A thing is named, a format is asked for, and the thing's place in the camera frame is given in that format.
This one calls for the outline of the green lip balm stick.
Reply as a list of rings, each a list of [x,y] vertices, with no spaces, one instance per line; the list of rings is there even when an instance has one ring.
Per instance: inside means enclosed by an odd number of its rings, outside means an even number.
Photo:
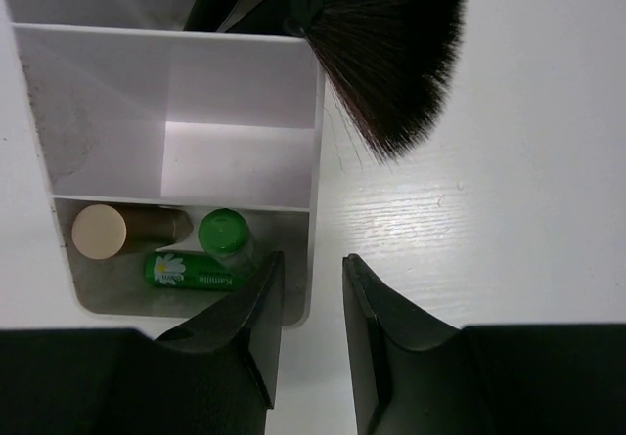
[[[153,252],[145,261],[144,277],[159,287],[224,292],[241,288],[247,280],[206,254],[188,251]]]

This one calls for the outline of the rose gold lipstick tube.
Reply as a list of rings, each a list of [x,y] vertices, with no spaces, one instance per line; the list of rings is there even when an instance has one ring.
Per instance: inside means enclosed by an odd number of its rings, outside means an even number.
[[[98,203],[76,215],[70,233],[83,256],[106,260],[176,244],[193,229],[189,215],[179,209]]]

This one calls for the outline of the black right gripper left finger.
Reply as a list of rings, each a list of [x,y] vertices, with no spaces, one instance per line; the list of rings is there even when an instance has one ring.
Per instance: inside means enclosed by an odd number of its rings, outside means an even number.
[[[158,338],[134,328],[5,330],[5,434],[261,434],[276,398],[285,257]]]

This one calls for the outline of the black fan makeup brush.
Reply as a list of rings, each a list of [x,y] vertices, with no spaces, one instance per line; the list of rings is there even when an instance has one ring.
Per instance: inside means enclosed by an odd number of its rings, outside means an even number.
[[[425,142],[450,93],[467,0],[195,0],[191,32],[299,38],[311,47],[377,161]]]

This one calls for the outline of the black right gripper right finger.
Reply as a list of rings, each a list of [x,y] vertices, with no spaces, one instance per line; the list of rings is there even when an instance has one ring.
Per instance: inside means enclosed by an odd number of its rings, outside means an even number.
[[[361,434],[621,434],[622,324],[455,328],[358,255],[342,294]]]

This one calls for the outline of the green capped lip balm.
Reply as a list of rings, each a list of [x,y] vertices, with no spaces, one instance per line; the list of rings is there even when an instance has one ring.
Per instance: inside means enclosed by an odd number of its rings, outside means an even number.
[[[203,251],[233,274],[245,276],[256,267],[253,235],[246,219],[235,210],[221,208],[206,214],[198,239]]]

